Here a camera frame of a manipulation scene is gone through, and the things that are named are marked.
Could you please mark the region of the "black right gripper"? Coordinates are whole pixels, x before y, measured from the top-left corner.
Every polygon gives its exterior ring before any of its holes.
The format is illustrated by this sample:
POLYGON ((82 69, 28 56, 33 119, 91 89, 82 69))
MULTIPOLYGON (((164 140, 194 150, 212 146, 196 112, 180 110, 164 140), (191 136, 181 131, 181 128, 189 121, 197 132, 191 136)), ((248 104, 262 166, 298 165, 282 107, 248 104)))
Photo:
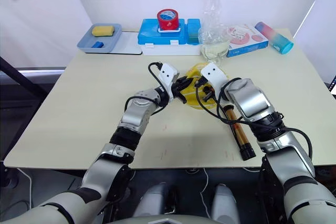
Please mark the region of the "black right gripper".
POLYGON ((215 91, 211 86, 205 86, 204 93, 206 94, 206 96, 203 97, 204 101, 208 101, 212 95, 215 95, 215 91))

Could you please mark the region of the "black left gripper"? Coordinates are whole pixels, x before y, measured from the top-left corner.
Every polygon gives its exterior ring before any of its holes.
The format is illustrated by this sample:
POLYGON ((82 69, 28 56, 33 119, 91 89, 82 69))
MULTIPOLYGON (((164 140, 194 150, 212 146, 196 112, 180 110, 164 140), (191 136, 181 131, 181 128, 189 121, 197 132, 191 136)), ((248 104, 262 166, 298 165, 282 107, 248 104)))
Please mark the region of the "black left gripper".
POLYGON ((173 98, 179 98, 183 104, 187 103, 186 92, 182 91, 187 88, 194 81, 193 77, 180 77, 178 78, 171 87, 173 98))

